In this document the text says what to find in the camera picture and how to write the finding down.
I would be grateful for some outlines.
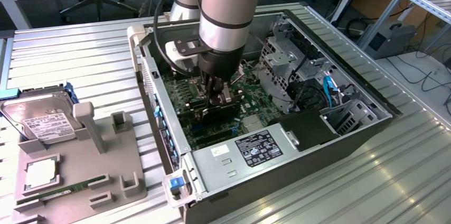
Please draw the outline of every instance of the robotic arm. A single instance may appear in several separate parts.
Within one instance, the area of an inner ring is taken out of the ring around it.
[[[214,106],[226,105],[234,98],[231,77],[241,65],[257,4],[258,0],[203,0],[199,10],[197,0],[177,0],[171,11],[171,20],[201,15],[199,42],[206,51],[197,54],[195,61],[202,71],[209,103]]]

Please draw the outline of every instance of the aluminum profile table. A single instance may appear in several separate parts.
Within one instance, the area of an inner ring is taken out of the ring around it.
[[[359,40],[359,46],[365,50],[378,33],[378,30],[383,24],[383,22],[389,19],[390,14],[397,9],[401,0],[393,0],[386,8],[385,12],[382,13],[375,25],[373,26],[371,30],[367,31]],[[427,45],[425,50],[427,50],[435,43],[435,41],[441,38],[445,32],[451,27],[451,0],[410,0],[417,6],[422,7],[426,11],[434,14],[447,25],[442,28],[441,32],[435,36],[433,42]],[[409,9],[405,14],[399,17],[399,20],[403,20],[407,13],[413,10]]]
[[[266,196],[214,223],[434,223],[451,221],[451,134],[434,111],[399,85],[358,46],[310,8],[290,9],[405,113],[346,159]],[[125,109],[135,122],[149,196],[81,223],[182,223],[166,202],[162,162],[137,93],[126,28],[150,19],[18,31],[10,40],[6,86],[46,86],[71,80],[97,112]],[[0,125],[0,223],[14,203],[18,133]]]

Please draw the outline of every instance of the power supply label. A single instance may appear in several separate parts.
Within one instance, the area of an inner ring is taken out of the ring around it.
[[[269,130],[247,136],[246,138],[241,138],[235,143],[245,157],[247,166],[250,167],[255,167],[283,155]]]
[[[74,134],[74,128],[65,113],[23,120],[36,138],[46,141]]]

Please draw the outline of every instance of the blue tab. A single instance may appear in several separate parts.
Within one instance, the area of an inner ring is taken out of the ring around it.
[[[334,81],[331,76],[325,76],[323,78],[323,89],[325,89],[325,93],[327,96],[327,100],[330,101],[330,107],[333,108],[333,98],[331,98],[331,94],[330,94],[330,88],[333,88],[335,91],[338,91],[339,89],[337,88],[337,86],[334,85]]]
[[[0,100],[8,100],[8,99],[18,98],[19,94],[20,94],[19,88],[0,90]]]
[[[159,113],[161,113],[161,106],[157,106],[155,111],[154,111],[154,117],[158,117]]]
[[[177,190],[182,186],[185,186],[185,179],[183,179],[182,176],[178,177],[178,178],[173,178],[170,180],[170,189],[171,189],[171,191]]]
[[[70,96],[71,96],[74,104],[78,104],[79,103],[79,98],[77,96],[77,93],[74,92],[74,86],[73,86],[73,84],[70,82],[66,82],[65,89],[70,93]]]

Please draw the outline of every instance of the circuit board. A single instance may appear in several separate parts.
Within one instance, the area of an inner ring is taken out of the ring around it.
[[[201,107],[206,105],[202,78],[191,77],[175,80],[174,76],[162,76],[183,132],[191,148],[195,150],[245,135],[261,127],[266,127],[269,122],[282,114],[253,71],[245,69],[243,72],[245,75],[241,78],[239,73],[233,77],[233,82],[239,79],[231,86],[234,92],[243,91],[242,101],[237,104],[239,111],[234,117],[207,126],[193,125],[182,119],[182,115],[187,110],[187,103],[201,105]]]

